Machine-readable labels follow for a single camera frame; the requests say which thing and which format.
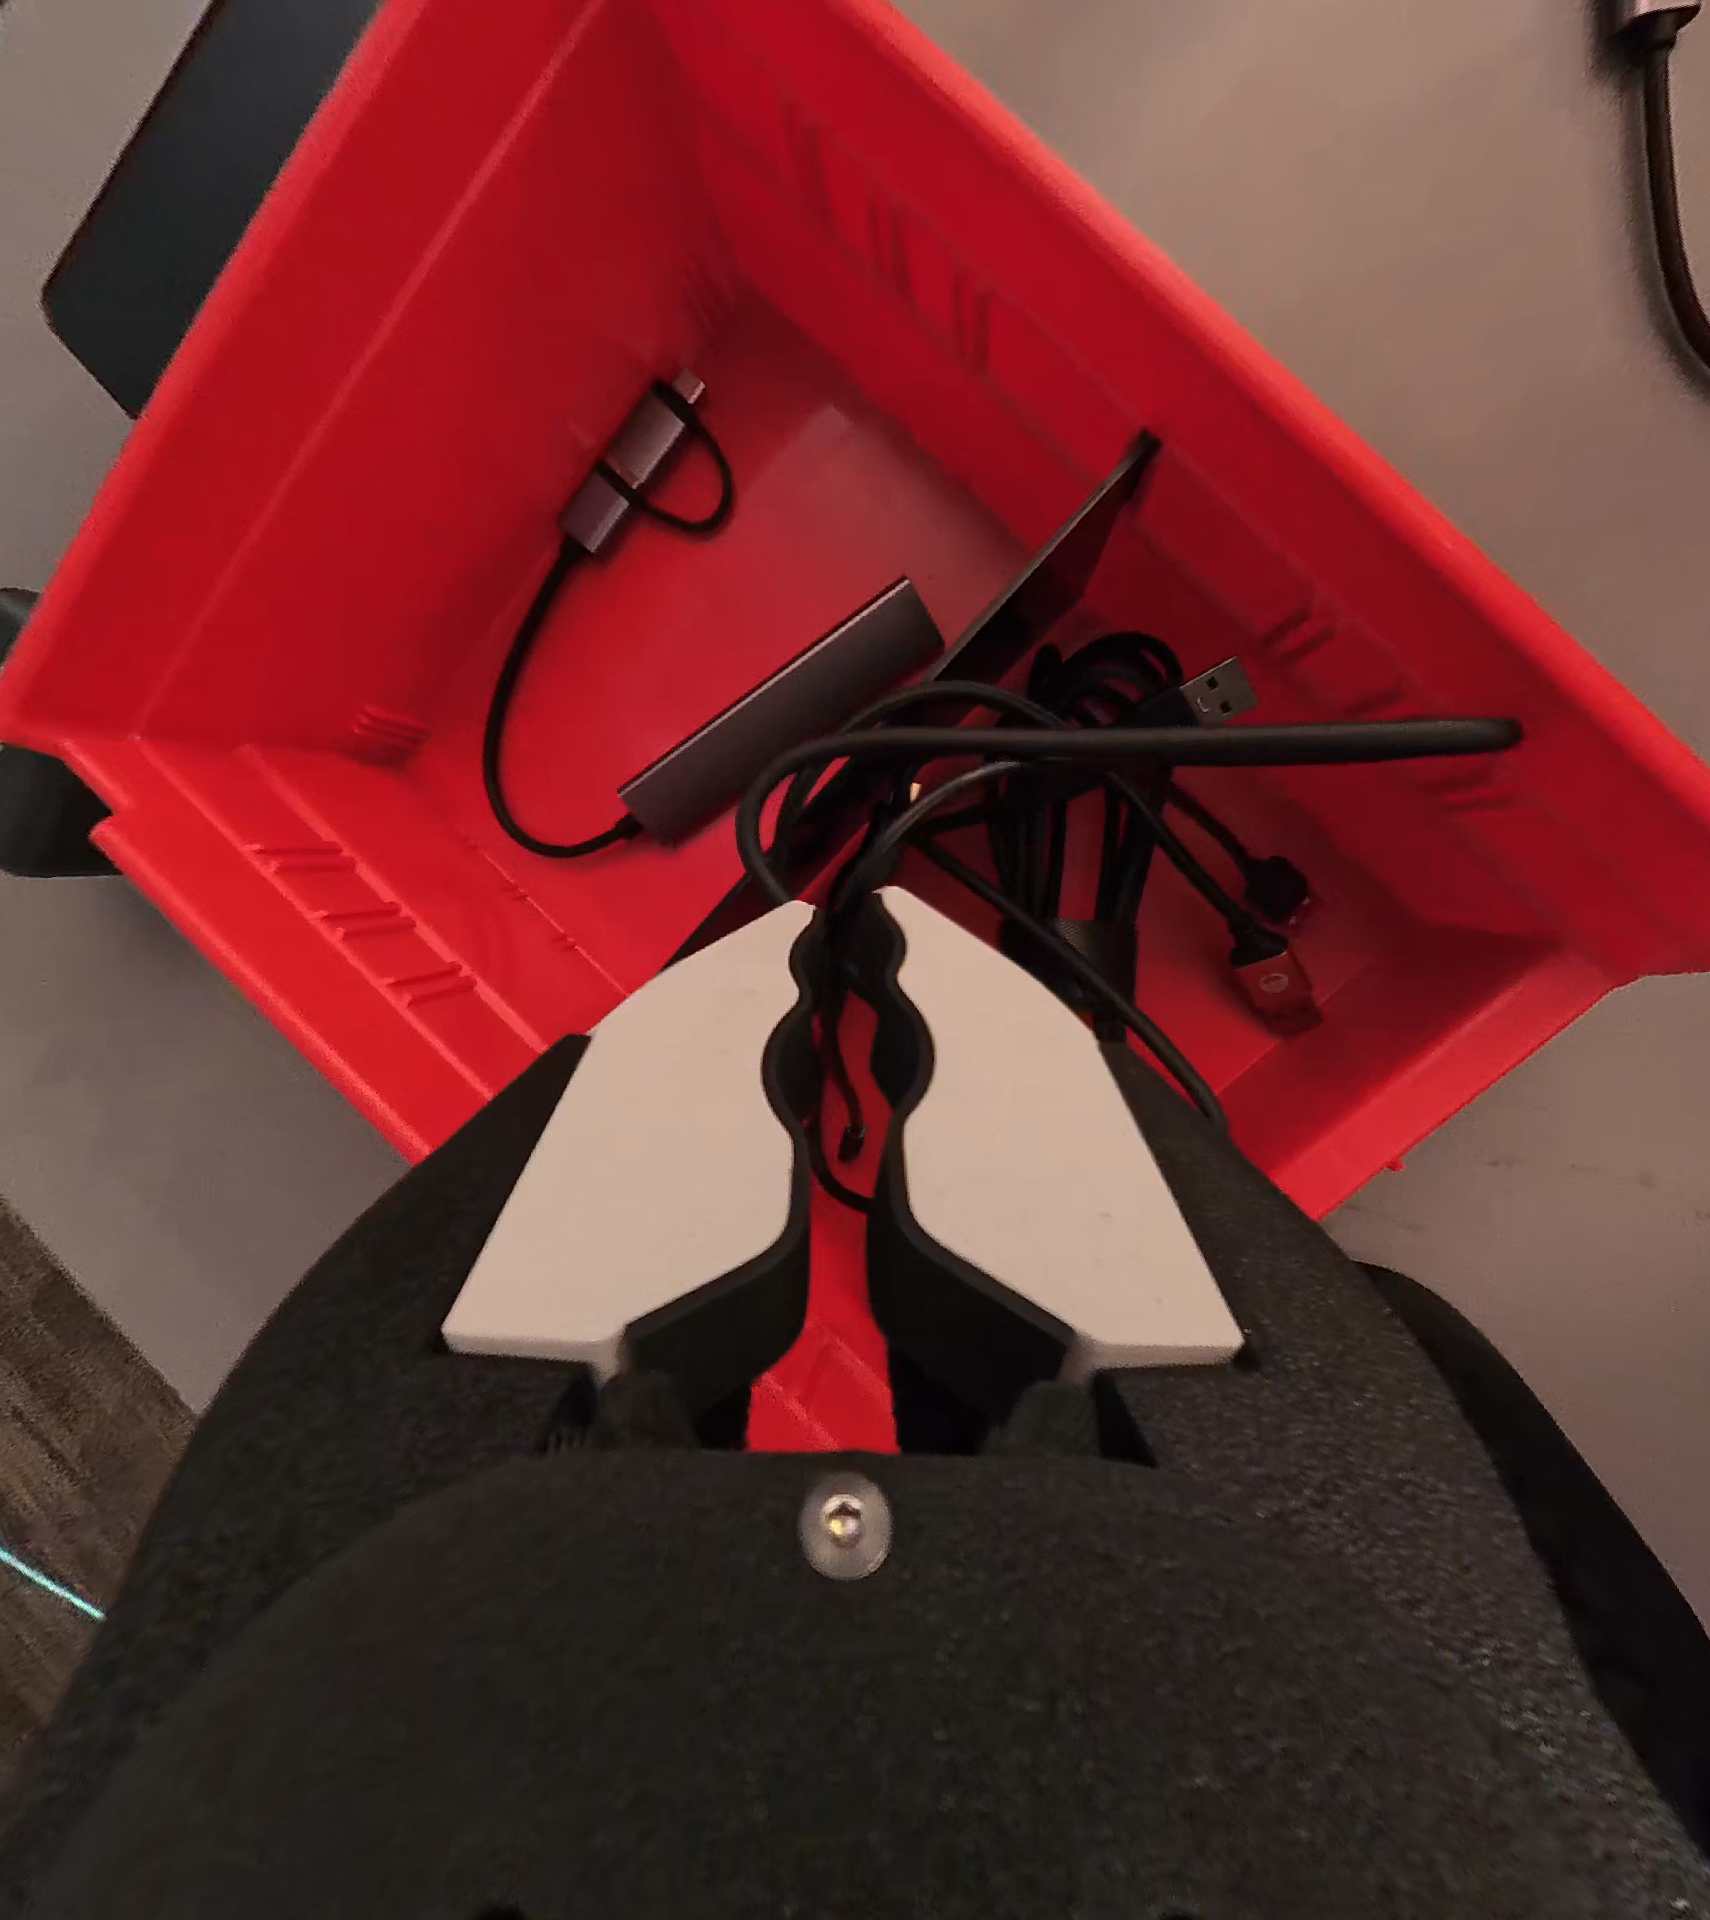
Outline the dark grey usb hub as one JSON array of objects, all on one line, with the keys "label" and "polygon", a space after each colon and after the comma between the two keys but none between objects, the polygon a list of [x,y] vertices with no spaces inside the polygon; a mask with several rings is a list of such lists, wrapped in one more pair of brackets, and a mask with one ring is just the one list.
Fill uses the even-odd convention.
[{"label": "dark grey usb hub", "polygon": [[1684,232],[1676,136],[1674,66],[1698,2],[1600,2],[1602,40],[1634,76],[1642,170],[1658,290],[1686,358],[1710,378],[1710,312],[1700,296]]},{"label": "dark grey usb hub", "polygon": [[[942,652],[926,602],[912,580],[898,578],[632,776],[618,792],[622,810],[608,828],[554,840],[520,820],[504,780],[508,724],[534,646],[564,590],[638,520],[704,542],[720,536],[734,516],[736,478],[702,418],[704,396],[706,382],[690,368],[670,380],[654,378],[602,444],[558,516],[554,560],[520,614],[492,684],[478,760],[482,796],[496,828],[542,860],[574,862],[638,842],[684,844],[716,820],[724,804],[738,800],[772,756],[852,718]],[[716,476],[716,500],[704,514],[676,512],[656,498],[658,480],[686,446],[702,448]]]}]

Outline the black bin divider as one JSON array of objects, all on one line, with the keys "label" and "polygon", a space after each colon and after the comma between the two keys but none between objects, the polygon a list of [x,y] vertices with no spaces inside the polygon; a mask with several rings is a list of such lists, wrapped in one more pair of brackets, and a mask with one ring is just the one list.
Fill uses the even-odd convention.
[{"label": "black bin divider", "polygon": [[[1126,506],[1140,490],[1160,450],[1154,432],[1142,428],[1126,446],[1120,464],[1088,500],[1038,550],[1034,560],[972,626],[944,650],[938,662],[906,690],[932,700],[914,716],[928,726],[956,726],[978,700],[958,694],[962,684],[1004,684],[1012,668],[1074,610],[1090,586]],[[800,806],[792,824],[776,828],[770,862],[794,894],[802,894],[822,868],[866,828],[880,804],[886,776],[880,764],[844,764],[822,780]]]}]

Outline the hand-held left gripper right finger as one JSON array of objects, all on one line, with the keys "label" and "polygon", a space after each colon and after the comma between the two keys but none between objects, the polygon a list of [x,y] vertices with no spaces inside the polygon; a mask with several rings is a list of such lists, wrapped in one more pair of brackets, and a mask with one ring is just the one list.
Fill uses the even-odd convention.
[{"label": "hand-held left gripper right finger", "polygon": [[1246,1348],[1102,1044],[902,886],[876,910],[876,1322],[930,1374],[1224,1366]]}]

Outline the red storage bin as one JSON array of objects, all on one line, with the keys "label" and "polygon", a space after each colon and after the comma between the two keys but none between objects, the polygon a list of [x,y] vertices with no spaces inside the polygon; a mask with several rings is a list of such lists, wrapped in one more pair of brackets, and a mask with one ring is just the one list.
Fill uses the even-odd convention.
[{"label": "red storage bin", "polygon": [[886,4],[386,4],[136,420],[0,676],[0,734],[420,1160],[738,886],[732,826],[544,862],[484,712],[652,376],[738,480],[536,642],[532,832],[900,578],[958,640],[1140,432],[1060,646],[1236,660],[1246,724],[1498,714],[1456,762],[1194,772],[1308,874],[1274,1030],[1164,864],[1140,1002],[1324,1214],[1602,996],[1710,972],[1710,770],[1252,334]]}]

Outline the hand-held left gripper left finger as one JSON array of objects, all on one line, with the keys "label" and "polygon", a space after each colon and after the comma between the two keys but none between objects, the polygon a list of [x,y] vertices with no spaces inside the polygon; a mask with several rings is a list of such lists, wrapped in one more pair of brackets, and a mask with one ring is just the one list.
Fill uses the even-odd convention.
[{"label": "hand-held left gripper left finger", "polygon": [[756,1380],[810,1298],[810,1150],[776,1044],[808,1016],[788,902],[676,962],[586,1036],[458,1296],[456,1354],[598,1380]]}]

